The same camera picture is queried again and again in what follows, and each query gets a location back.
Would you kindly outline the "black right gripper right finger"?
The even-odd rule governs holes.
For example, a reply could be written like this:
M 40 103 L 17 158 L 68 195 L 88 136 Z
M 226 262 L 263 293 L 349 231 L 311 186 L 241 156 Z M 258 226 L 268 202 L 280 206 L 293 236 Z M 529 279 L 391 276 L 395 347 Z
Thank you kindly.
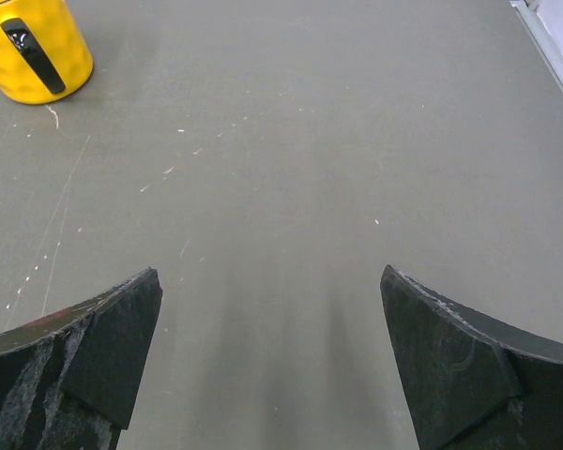
M 563 449 L 563 343 L 432 291 L 391 265 L 380 291 L 421 449 Z

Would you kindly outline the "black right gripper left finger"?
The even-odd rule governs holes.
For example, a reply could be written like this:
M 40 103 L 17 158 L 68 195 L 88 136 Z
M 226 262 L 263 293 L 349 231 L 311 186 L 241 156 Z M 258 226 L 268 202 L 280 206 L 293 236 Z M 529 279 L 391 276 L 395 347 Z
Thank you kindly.
M 129 427 L 160 314 L 147 268 L 0 333 L 0 449 L 114 449 Z

